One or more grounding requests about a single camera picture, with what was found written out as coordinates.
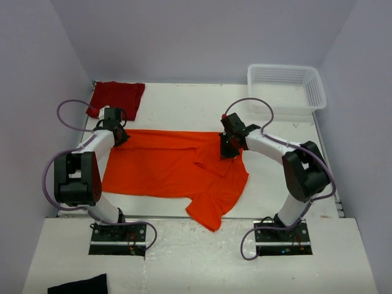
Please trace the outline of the orange t shirt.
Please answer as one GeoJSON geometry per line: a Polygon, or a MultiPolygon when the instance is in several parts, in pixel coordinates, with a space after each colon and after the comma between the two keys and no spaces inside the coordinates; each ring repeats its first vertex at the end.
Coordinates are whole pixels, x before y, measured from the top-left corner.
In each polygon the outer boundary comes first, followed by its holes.
{"type": "Polygon", "coordinates": [[[189,198],[186,213],[215,232],[238,202],[249,174],[242,156],[222,159],[217,132],[128,130],[112,148],[102,188],[112,194],[189,198]]]}

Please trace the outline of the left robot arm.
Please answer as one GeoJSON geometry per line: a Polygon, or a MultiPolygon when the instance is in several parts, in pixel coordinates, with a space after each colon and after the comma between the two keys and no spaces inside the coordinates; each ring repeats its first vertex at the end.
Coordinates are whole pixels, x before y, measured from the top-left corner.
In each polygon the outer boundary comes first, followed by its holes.
{"type": "Polygon", "coordinates": [[[109,150],[130,138],[124,129],[126,119],[121,108],[102,108],[88,139],[54,160],[55,200],[69,209],[86,211],[96,222],[106,225],[106,234],[115,241],[127,235],[127,225],[121,209],[103,196],[98,163],[109,150]]]}

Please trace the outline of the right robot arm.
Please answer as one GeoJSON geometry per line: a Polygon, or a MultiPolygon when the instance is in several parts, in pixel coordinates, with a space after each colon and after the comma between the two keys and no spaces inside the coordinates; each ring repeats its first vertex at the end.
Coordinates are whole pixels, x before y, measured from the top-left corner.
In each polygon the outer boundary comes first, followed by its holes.
{"type": "Polygon", "coordinates": [[[291,143],[267,134],[264,128],[255,124],[246,126],[236,113],[223,115],[221,123],[224,127],[219,134],[222,159],[235,158],[241,151],[252,151],[282,165],[288,196],[274,216],[273,225],[264,226],[264,229],[273,230],[281,241],[288,240],[295,234],[295,226],[307,213],[315,196],[333,182],[318,146],[312,141],[291,143]]]}

